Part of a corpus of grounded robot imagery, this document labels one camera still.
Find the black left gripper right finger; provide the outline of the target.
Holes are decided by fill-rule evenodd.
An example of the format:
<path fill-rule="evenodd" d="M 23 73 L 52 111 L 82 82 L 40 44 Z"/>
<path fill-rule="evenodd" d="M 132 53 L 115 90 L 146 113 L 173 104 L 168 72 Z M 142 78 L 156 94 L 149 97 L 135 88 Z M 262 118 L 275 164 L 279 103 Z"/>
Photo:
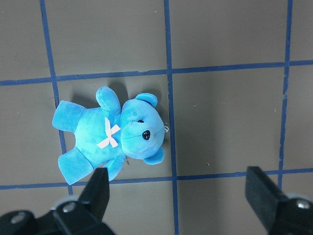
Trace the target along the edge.
<path fill-rule="evenodd" d="M 313 233 L 313 201 L 283 193 L 258 166 L 246 169 L 245 197 L 269 235 Z"/>

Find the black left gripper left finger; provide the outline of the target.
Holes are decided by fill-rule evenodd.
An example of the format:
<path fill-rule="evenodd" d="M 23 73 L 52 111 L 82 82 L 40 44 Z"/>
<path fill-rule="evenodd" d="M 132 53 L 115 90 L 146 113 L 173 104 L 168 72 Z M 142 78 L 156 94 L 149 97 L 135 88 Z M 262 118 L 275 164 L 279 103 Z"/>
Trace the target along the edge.
<path fill-rule="evenodd" d="M 102 219 L 110 198 L 108 170 L 97 168 L 76 200 L 66 200 L 35 218 L 26 210 L 0 217 L 2 235 L 113 235 Z"/>

